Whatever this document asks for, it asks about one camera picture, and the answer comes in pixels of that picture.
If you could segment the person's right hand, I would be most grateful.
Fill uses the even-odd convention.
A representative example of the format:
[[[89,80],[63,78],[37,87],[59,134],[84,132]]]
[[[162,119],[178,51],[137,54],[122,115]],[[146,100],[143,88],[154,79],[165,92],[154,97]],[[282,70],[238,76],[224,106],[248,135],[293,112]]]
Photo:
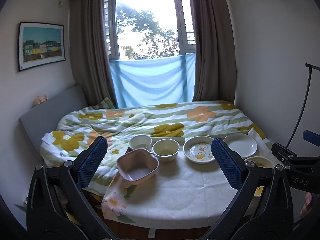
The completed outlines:
[[[305,195],[305,203],[299,213],[300,218],[304,218],[311,210],[312,194],[308,192]]]

